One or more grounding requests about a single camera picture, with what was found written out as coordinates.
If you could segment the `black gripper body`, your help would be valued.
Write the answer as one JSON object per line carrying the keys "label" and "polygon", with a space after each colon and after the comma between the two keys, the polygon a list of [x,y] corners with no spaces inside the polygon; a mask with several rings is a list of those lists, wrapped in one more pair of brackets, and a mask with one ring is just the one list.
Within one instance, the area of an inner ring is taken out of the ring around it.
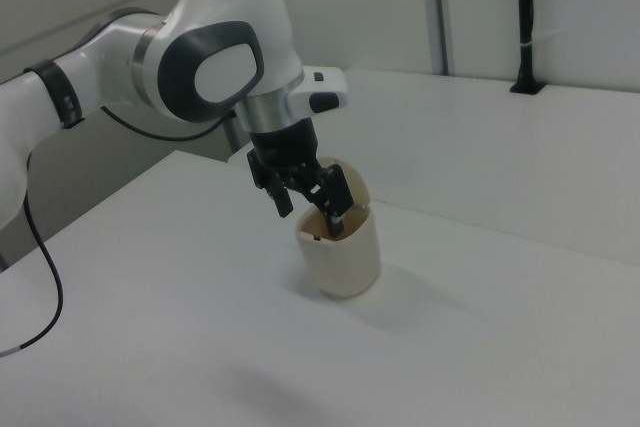
{"label": "black gripper body", "polygon": [[317,170],[318,140],[311,118],[300,120],[284,129],[249,134],[253,149],[248,162],[253,175],[263,175],[267,168],[291,169],[305,165]]}

